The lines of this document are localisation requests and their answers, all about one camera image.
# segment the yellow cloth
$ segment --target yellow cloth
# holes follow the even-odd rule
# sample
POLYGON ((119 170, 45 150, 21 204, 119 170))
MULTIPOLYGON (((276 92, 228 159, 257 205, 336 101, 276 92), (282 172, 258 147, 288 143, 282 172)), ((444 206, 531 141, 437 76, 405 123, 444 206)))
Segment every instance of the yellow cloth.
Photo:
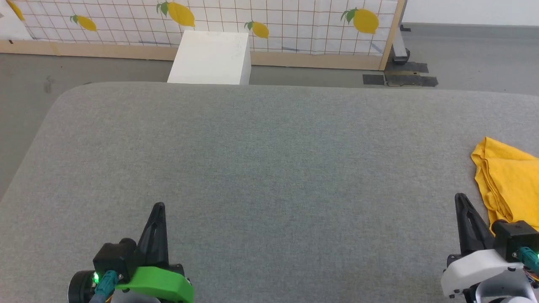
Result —
POLYGON ((485 137, 472 160, 490 225, 498 219, 524 220, 539 230, 539 159, 485 137))

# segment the floor stain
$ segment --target floor stain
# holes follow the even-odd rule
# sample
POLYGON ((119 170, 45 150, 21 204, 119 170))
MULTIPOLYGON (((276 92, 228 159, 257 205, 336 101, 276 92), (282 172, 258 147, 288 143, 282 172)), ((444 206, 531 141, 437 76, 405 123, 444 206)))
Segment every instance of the floor stain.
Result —
POLYGON ((51 79, 51 75, 48 75, 45 79, 45 83, 43 83, 43 91, 47 94, 50 94, 52 91, 52 84, 54 83, 54 79, 51 79))

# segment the grid pattern fabric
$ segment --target grid pattern fabric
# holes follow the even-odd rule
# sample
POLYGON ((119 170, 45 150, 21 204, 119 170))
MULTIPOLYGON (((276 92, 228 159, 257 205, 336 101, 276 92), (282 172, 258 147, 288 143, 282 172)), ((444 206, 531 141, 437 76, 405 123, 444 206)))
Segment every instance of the grid pattern fabric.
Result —
POLYGON ((397 7, 397 0, 14 2, 36 40, 177 47, 186 30, 249 32, 252 51, 369 56, 383 54, 397 7), (355 9, 376 16, 375 30, 361 32, 348 19, 355 9))

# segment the wooden frame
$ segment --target wooden frame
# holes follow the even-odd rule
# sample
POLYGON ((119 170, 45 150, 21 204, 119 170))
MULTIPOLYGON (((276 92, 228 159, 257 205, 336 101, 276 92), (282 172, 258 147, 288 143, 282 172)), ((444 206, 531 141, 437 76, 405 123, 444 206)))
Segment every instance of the wooden frame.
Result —
MULTIPOLYGON (((391 45, 399 30, 400 16, 404 0, 398 0, 395 16, 386 42, 383 55, 311 55, 301 53, 251 52, 252 65, 339 68, 348 70, 385 69, 391 52, 391 45)), ((0 41, 0 53, 42 54, 51 56, 103 57, 149 60, 174 60, 176 48, 159 46, 136 46, 114 44, 77 44, 44 41, 0 41)))

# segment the teal cable connector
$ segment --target teal cable connector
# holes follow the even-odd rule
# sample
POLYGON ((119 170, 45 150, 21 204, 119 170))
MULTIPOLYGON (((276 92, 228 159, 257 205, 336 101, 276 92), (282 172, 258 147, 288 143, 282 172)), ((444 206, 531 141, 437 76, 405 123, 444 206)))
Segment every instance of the teal cable connector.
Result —
POLYGON ((518 255, 519 261, 522 262, 524 266, 539 273, 539 258, 535 251, 529 247, 521 247, 519 248, 518 255))
POLYGON ((89 303, 105 303, 116 285, 118 285, 118 274, 115 271, 107 271, 95 287, 95 294, 89 303))

